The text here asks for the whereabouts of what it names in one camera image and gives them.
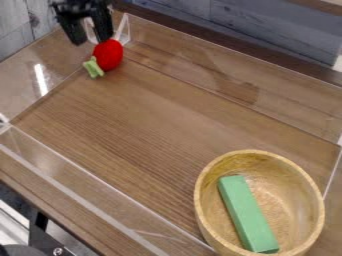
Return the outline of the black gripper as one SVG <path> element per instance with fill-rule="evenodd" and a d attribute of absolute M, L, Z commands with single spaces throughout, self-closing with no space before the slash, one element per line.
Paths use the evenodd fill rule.
<path fill-rule="evenodd" d="M 53 0 L 50 6 L 58 14 L 58 21 L 74 45 L 79 46 L 87 41 L 82 25 L 85 17 L 93 18 L 99 42 L 113 37 L 114 28 L 107 0 Z"/>

